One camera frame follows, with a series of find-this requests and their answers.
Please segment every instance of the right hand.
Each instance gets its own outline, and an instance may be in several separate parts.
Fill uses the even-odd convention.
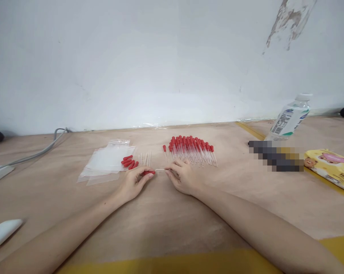
[[[199,176],[197,176],[197,174],[192,170],[189,160],[185,160],[183,162],[177,158],[164,169],[166,170],[165,173],[172,181],[174,187],[184,194],[193,195],[194,190],[202,184]],[[179,178],[176,177],[171,170],[175,171]]]
[[[153,178],[154,175],[152,173],[143,176],[145,171],[154,170],[151,167],[139,166],[126,172],[124,180],[116,191],[116,194],[120,195],[124,203],[138,196],[146,182]]]

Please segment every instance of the clear plastic bag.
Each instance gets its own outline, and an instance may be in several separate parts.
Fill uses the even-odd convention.
[[[116,181],[119,179],[119,177],[120,177],[120,173],[111,173],[111,174],[103,175],[103,176],[92,176],[92,177],[89,177],[87,186],[95,185],[99,183],[106,183],[110,181]]]
[[[88,181],[87,185],[94,185],[117,180],[119,172],[127,170],[121,164],[122,159],[135,150],[129,144],[130,140],[114,139],[105,148],[95,150],[77,182]]]

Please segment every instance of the red rubber bulb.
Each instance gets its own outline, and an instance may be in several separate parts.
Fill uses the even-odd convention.
[[[139,162],[136,161],[132,169],[136,168],[138,165],[139,165]]]
[[[132,160],[131,159],[127,159],[127,160],[123,160],[121,161],[122,164],[126,164],[127,162],[131,162]]]
[[[124,164],[124,167],[128,167],[133,161],[128,161]]]
[[[144,171],[141,175],[142,175],[142,176],[145,176],[145,175],[147,175],[147,174],[149,174],[149,173],[155,174],[155,171]]]
[[[132,158],[132,157],[133,157],[133,156],[130,155],[130,156],[124,157],[123,160],[127,160],[127,159],[130,159],[130,158]]]
[[[129,165],[129,169],[133,169],[134,164],[135,164],[135,161],[132,160],[131,164]]]

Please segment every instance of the pile of pipettes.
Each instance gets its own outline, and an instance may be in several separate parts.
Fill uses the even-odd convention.
[[[198,166],[201,165],[203,167],[203,163],[208,163],[217,167],[214,146],[209,145],[208,142],[204,142],[204,140],[197,137],[173,136],[168,148],[173,159],[188,159],[191,164],[197,164]],[[165,145],[163,146],[163,150],[168,161]]]

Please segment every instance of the plastic water bottle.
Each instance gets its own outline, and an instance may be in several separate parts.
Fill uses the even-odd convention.
[[[265,141],[286,141],[310,112],[311,93],[300,93],[294,102],[285,105]]]

